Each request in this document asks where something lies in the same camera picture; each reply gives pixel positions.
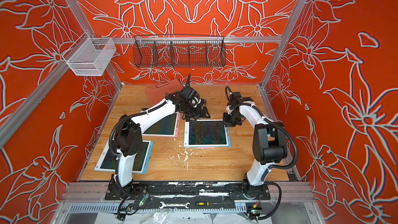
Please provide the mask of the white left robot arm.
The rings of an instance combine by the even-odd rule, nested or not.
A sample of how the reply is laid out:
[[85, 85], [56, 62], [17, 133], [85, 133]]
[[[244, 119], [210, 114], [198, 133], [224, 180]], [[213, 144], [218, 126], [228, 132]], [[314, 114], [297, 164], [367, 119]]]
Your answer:
[[166, 93], [158, 104], [137, 114], [122, 116], [112, 129], [109, 151], [116, 156], [114, 180], [124, 188], [132, 181], [132, 171], [136, 154], [143, 148], [142, 134], [163, 118], [181, 113], [184, 119], [209, 119], [206, 100], [190, 86], [182, 90]]

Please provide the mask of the blue framed tablet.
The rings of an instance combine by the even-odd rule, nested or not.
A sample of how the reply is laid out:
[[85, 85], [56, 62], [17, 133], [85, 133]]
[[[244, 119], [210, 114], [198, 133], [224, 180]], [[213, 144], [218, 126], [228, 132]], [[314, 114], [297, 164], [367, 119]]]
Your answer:
[[[135, 156], [133, 165], [133, 174], [145, 174], [150, 154], [152, 151], [153, 141], [143, 141], [143, 149], [138, 152]], [[115, 172], [116, 169], [116, 156], [109, 151], [108, 145], [103, 149], [103, 152], [94, 168], [94, 171], [98, 172]]]
[[185, 122], [184, 147], [230, 147], [229, 129], [223, 120], [190, 120]]

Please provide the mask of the blue framed front tablet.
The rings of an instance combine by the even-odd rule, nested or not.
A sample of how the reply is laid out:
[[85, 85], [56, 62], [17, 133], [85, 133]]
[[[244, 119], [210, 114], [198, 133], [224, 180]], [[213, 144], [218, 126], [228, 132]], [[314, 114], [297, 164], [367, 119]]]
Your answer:
[[[150, 154], [152, 151], [153, 141], [143, 141], [143, 149], [138, 152], [135, 156], [133, 165], [133, 174], [145, 174]], [[94, 171], [98, 172], [115, 172], [116, 169], [116, 156], [109, 151], [108, 145], [103, 149], [103, 152], [94, 168]]]

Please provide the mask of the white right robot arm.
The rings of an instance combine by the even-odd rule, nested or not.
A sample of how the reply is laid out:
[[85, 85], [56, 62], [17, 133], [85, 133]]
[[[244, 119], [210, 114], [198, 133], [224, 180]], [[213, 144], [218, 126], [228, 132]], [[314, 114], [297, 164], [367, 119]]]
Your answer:
[[281, 122], [272, 121], [256, 106], [250, 97], [242, 97], [225, 87], [228, 100], [223, 121], [227, 127], [242, 125], [247, 120], [254, 129], [252, 151], [254, 162], [243, 179], [245, 191], [265, 184], [272, 169], [289, 170], [298, 160], [297, 145]]

